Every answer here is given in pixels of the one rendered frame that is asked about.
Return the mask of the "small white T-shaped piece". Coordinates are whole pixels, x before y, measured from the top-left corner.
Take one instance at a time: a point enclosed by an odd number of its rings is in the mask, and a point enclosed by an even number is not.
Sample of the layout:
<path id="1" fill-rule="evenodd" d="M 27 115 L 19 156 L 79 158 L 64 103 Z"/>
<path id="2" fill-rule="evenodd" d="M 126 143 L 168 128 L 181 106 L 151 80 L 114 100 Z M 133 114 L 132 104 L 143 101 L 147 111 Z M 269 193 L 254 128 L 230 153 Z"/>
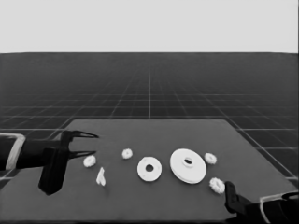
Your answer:
<path id="1" fill-rule="evenodd" d="M 106 179 L 105 179 L 105 169 L 103 167 L 100 168 L 98 175 L 96 177 L 96 183 L 101 186 L 106 185 Z"/>

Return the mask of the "white round carrier with pins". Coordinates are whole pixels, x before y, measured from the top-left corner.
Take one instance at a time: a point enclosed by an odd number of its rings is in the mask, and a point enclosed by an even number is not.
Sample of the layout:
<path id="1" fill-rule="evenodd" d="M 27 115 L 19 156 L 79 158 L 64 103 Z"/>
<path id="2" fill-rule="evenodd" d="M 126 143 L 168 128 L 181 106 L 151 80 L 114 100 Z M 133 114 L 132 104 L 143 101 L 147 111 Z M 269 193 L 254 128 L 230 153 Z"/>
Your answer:
<path id="1" fill-rule="evenodd" d="M 162 165 L 154 157 L 144 157 L 137 165 L 137 174 L 146 182 L 156 181 L 162 174 Z"/>

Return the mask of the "large thick white disc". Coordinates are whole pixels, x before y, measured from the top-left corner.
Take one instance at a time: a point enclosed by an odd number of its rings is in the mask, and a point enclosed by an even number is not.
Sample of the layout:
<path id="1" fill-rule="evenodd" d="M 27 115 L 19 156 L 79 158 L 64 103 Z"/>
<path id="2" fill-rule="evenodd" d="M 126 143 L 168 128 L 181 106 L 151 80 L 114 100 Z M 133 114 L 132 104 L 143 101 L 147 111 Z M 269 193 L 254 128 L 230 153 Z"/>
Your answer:
<path id="1" fill-rule="evenodd" d="M 179 180 L 188 184 L 198 184 L 206 176 L 206 164 L 203 158 L 187 148 L 176 149 L 171 154 L 170 168 Z"/>

